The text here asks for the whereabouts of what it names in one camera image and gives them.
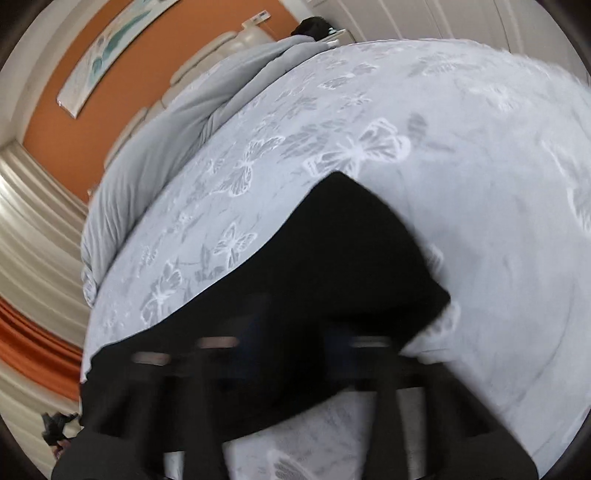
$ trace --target white bedspread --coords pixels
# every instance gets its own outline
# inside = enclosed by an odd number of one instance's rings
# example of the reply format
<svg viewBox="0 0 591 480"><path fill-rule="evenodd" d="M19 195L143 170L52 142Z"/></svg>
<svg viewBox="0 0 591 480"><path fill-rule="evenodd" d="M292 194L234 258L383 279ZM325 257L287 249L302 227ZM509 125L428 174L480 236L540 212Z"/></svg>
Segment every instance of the white bedspread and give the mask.
<svg viewBox="0 0 591 480"><path fill-rule="evenodd" d="M543 474L591 404L590 152L591 93L557 67L465 41L320 54L224 125L148 210L99 292L83 370L236 268L338 169L440 252L453 303L408 351L453 360ZM364 402L347 394L234 442L235 475L275 478L288 454L307 476L354 477Z"/></svg>
<svg viewBox="0 0 591 480"><path fill-rule="evenodd" d="M129 140L92 197L80 242L88 305L138 220L218 129L270 84L329 46L295 35L237 52L201 75L198 88Z"/></svg>

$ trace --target gray blanket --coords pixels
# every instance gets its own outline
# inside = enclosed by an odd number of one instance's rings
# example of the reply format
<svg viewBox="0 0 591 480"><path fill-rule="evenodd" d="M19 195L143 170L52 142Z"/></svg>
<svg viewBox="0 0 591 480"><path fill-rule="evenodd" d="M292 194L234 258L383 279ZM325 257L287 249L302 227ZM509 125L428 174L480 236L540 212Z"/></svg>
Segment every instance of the gray blanket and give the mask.
<svg viewBox="0 0 591 480"><path fill-rule="evenodd" d="M163 112L124 145L92 199L82 233L82 280L90 306L127 236L164 186L232 115L329 48L298 35L236 53L179 107Z"/></svg>

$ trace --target bed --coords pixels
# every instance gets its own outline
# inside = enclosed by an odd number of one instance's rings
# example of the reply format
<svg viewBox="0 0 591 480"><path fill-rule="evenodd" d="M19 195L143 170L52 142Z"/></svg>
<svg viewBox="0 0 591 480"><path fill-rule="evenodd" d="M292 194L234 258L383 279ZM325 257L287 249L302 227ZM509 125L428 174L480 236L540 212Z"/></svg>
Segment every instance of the bed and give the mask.
<svg viewBox="0 0 591 480"><path fill-rule="evenodd" d="M590 149L591 92L559 67L460 40L320 53L221 127L138 222L100 287L83 372L239 266L340 170L405 219L452 295L405 354L451 362L544 475L591 406ZM355 478L370 409L345 392L231 442L234 478L281 461Z"/></svg>
<svg viewBox="0 0 591 480"><path fill-rule="evenodd" d="M142 107L123 128L105 157L105 169L109 168L111 161L113 161L117 153L119 153L131 137L139 132L146 123L166 110L179 93L203 73L206 73L210 68L233 53L273 41L271 36L264 30L251 26L245 28L240 33L232 31L224 32L200 48L195 55L185 61L173 73L170 77L170 88L164 92L162 98L156 100L150 107Z"/></svg>

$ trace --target butterfly pattern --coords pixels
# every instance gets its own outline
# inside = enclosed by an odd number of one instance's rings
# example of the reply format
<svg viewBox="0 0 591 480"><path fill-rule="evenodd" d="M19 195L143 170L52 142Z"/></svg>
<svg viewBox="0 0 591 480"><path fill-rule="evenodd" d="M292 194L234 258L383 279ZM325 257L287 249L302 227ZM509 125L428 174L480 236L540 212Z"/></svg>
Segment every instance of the butterfly pattern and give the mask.
<svg viewBox="0 0 591 480"><path fill-rule="evenodd" d="M207 173L210 175L215 175L220 170L220 168L222 168L225 161L226 159L223 157L208 159Z"/></svg>
<svg viewBox="0 0 591 480"><path fill-rule="evenodd" d="M251 141L242 159L236 163L230 174L222 180L213 193L227 193L230 197L239 197L245 194L251 187L254 162L264 154L277 148L283 140L283 137L274 137L269 140Z"/></svg>
<svg viewBox="0 0 591 480"><path fill-rule="evenodd" d="M332 69L336 69L338 67L342 67L344 65L347 65L347 63L348 63L348 61L345 59L334 59L334 60L327 62L324 65L324 68L326 70L332 70Z"/></svg>
<svg viewBox="0 0 591 480"><path fill-rule="evenodd" d="M371 122L357 139L348 135L337 147L334 151L304 160L304 169L316 178L339 170L357 179L364 162L399 163L410 155L412 149L410 139L398 135L398 129L385 118Z"/></svg>
<svg viewBox="0 0 591 480"><path fill-rule="evenodd" d="M285 112L285 118L293 119L302 112L313 112L318 108L317 98L310 95L300 96Z"/></svg>
<svg viewBox="0 0 591 480"><path fill-rule="evenodd" d="M158 249L155 247L151 247L146 245L142 250L142 256L139 263L139 270L141 271L144 267L151 265L156 257L158 256Z"/></svg>
<svg viewBox="0 0 591 480"><path fill-rule="evenodd" d="M284 140L281 144L281 155L284 158L316 155L322 151L333 134L343 131L346 124L343 119L334 119L320 124L305 125Z"/></svg>
<svg viewBox="0 0 591 480"><path fill-rule="evenodd" d="M436 53L419 58L411 69L409 77L441 75L453 72L474 72L482 70L483 65L468 60L461 54Z"/></svg>
<svg viewBox="0 0 591 480"><path fill-rule="evenodd" d="M228 270L231 270L238 264L240 253L244 252L256 237L255 232L239 233L236 223L232 222L213 249L213 254L225 254Z"/></svg>
<svg viewBox="0 0 591 480"><path fill-rule="evenodd" d="M181 286L183 276L177 262L167 261L164 271L150 286L150 293L140 310L145 325L152 326L164 318L164 305Z"/></svg>
<svg viewBox="0 0 591 480"><path fill-rule="evenodd" d="M577 161L573 154L555 142L543 140L541 145L569 184L566 197L574 218L581 229L591 236L591 168Z"/></svg>
<svg viewBox="0 0 591 480"><path fill-rule="evenodd" d="M365 75L367 73L372 73L376 71L379 67L376 65L370 65L369 63L365 63L364 61L360 64L356 65L351 73L355 76Z"/></svg>
<svg viewBox="0 0 591 480"><path fill-rule="evenodd" d="M353 73L346 73L345 75L341 75L340 77L327 80L318 85L319 88L323 88L325 90L336 90L343 85L347 85L351 79L355 78Z"/></svg>
<svg viewBox="0 0 591 480"><path fill-rule="evenodd" d="M363 92L357 92L354 95L345 95L343 98L345 102L339 109L339 112L352 106L363 106L373 102L373 100L366 96Z"/></svg>
<svg viewBox="0 0 591 480"><path fill-rule="evenodd" d="M308 86L310 81L312 79L314 79L314 77L315 77L314 72L310 72L309 74L305 75L295 86L293 86L291 88L286 88L285 90L283 90L283 92L281 92L281 94L279 95L279 97L277 97L277 99L275 101L279 102L279 101L286 99L288 97L292 97L292 96L302 93L303 91L306 90L306 87Z"/></svg>
<svg viewBox="0 0 591 480"><path fill-rule="evenodd" d="M271 480L318 480L293 458L279 450L267 453Z"/></svg>
<svg viewBox="0 0 591 480"><path fill-rule="evenodd" d="M509 114L531 106L527 98L502 83L464 82L461 79L456 83L460 90L468 95L481 97L501 113Z"/></svg>

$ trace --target black cloth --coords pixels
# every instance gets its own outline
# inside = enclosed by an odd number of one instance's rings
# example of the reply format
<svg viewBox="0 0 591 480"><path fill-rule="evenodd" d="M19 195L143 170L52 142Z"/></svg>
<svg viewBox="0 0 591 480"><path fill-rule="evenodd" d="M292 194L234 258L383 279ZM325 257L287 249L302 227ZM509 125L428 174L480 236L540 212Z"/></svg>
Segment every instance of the black cloth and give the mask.
<svg viewBox="0 0 591 480"><path fill-rule="evenodd" d="M358 337L356 342L349 342L346 356L351 365L372 368L345 371L352 374L349 381L354 385L359 380L369 381L372 390L377 391L363 480L408 478L397 391L411 387L423 387L425 392L425 480L538 479L535 464L525 450L444 365L421 365L404 359L383 340L366 340L363 348L359 347L360 342ZM174 377L186 383L185 395L191 404L186 411L175 410L183 418L182 428L186 431L183 480L229 480L212 414L215 398L211 393L216 389L212 360L215 362L216 358L211 351L196 348L191 355L167 359L165 364L129 362L125 374L118 379L122 381L109 395L111 404L93 416L91 425L79 434L68 454L56 465L52 478L162 479L164 442L154 425L160 419L160 399L169 393L165 379ZM343 371L338 362L333 367ZM331 370L327 369L327 382L335 380ZM121 434L102 433L101 425L116 413L128 395L133 408L120 423Z"/></svg>
<svg viewBox="0 0 591 480"><path fill-rule="evenodd" d="M336 393L325 381L321 325L388 336L397 351L448 302L392 210L333 173L239 268L158 325L103 347L81 386L80 423L107 401L134 353L182 355L201 337L237 336L245 344L236 352L245 370L234 373L244 379L219 385L213 415L222 441L238 438ZM165 416L188 398L182 386L171 384L167 391ZM165 450L183 450L183 423L169 416L161 422Z"/></svg>
<svg viewBox="0 0 591 480"><path fill-rule="evenodd" d="M41 415L43 419L43 426L45 427L45 431L41 434L45 443L49 446L57 446L58 442L61 440L69 440L64 435L64 428L66 425L69 424L71 421L74 421L78 418L77 413L73 413L71 415L64 415L63 413L55 413L50 416L48 413L44 413Z"/></svg>

